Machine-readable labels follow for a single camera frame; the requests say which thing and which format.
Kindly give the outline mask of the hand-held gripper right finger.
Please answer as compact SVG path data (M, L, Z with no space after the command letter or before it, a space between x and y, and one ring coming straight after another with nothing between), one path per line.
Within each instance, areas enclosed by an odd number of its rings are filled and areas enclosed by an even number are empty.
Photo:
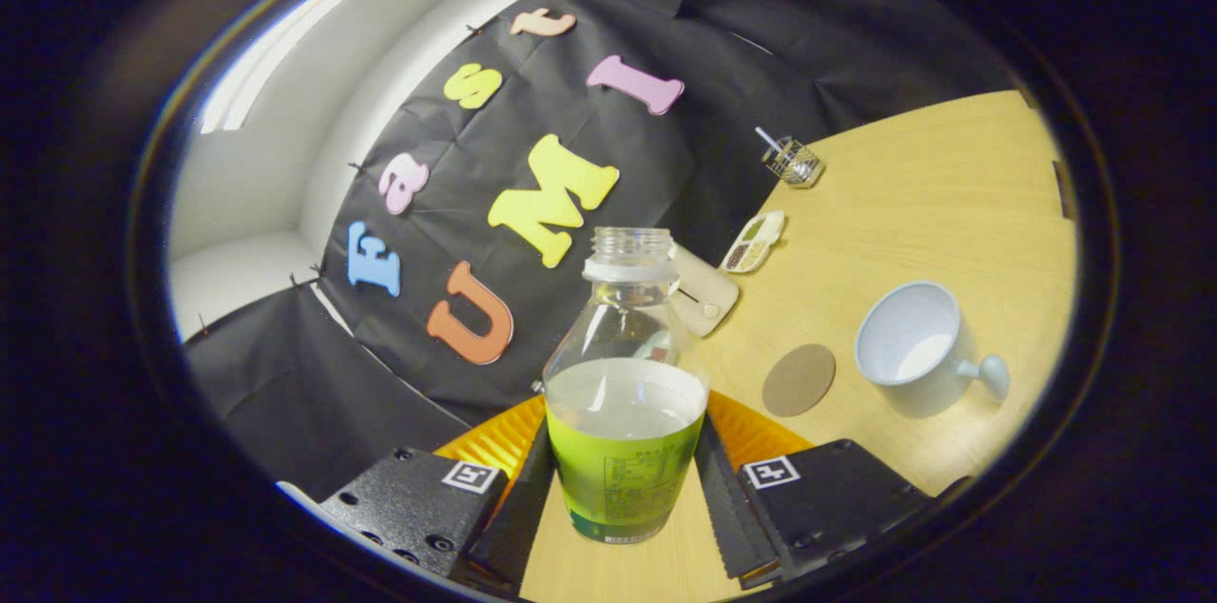
M717 391L695 460L727 577L742 590L817 573L935 503L852 439L811 443Z

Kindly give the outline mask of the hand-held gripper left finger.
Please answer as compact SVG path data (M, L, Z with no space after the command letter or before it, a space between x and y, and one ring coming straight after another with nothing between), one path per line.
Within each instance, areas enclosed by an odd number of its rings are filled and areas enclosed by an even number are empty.
M396 447L323 499L319 514L396 562L517 594L551 481L535 396L433 452Z

